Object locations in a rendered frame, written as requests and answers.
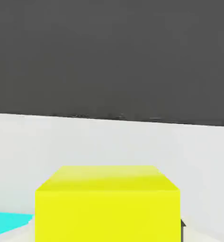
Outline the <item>small cyan cube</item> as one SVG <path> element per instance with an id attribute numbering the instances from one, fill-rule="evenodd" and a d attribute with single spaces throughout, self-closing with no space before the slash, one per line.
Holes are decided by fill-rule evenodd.
<path id="1" fill-rule="evenodd" d="M 0 212 L 0 234 L 27 225 L 32 218 L 31 214 Z"/>

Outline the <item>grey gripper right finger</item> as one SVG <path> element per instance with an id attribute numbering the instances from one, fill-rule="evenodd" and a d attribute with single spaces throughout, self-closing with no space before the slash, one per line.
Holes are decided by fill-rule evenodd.
<path id="1" fill-rule="evenodd" d="M 181 221 L 183 242 L 224 242 L 192 227 L 185 219 Z"/>

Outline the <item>small yellow cube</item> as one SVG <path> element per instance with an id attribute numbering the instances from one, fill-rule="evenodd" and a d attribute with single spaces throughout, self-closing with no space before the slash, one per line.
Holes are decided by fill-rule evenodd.
<path id="1" fill-rule="evenodd" d="M 63 166 L 35 192 L 35 242 L 181 242 L 180 190 L 151 165 Z"/>

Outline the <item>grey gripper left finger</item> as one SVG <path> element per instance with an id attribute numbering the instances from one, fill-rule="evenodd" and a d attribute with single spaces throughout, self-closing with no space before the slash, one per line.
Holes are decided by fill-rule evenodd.
<path id="1" fill-rule="evenodd" d="M 24 226 L 1 233 L 0 242 L 35 242 L 35 217 Z"/>

